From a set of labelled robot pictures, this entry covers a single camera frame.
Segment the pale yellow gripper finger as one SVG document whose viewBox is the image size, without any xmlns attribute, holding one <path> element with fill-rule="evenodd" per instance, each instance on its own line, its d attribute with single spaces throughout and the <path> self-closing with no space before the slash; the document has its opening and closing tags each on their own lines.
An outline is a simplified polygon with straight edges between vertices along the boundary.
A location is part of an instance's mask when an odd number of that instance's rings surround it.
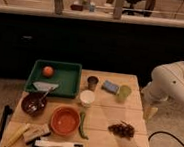
<svg viewBox="0 0 184 147">
<path fill-rule="evenodd" d="M 144 120 L 145 121 L 150 120 L 156 114 L 157 110 L 158 110 L 157 107 L 149 107 L 145 109 Z"/>
</svg>

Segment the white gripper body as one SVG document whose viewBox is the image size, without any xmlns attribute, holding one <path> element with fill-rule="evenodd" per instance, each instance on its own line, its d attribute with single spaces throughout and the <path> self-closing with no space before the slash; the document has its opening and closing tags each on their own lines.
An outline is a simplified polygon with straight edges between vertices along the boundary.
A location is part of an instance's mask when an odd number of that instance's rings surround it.
<svg viewBox="0 0 184 147">
<path fill-rule="evenodd" d="M 153 107 L 157 103 L 165 102 L 168 95 L 153 82 L 149 82 L 141 89 L 143 108 Z"/>
</svg>

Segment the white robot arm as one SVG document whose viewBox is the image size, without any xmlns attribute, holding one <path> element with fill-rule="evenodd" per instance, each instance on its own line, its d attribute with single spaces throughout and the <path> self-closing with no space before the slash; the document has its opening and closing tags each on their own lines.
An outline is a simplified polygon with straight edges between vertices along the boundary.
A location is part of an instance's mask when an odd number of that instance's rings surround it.
<svg viewBox="0 0 184 147">
<path fill-rule="evenodd" d="M 159 65 L 151 71 L 151 81 L 142 88 L 143 116 L 147 121 L 155 115 L 157 103 L 173 98 L 184 106 L 184 61 Z"/>
</svg>

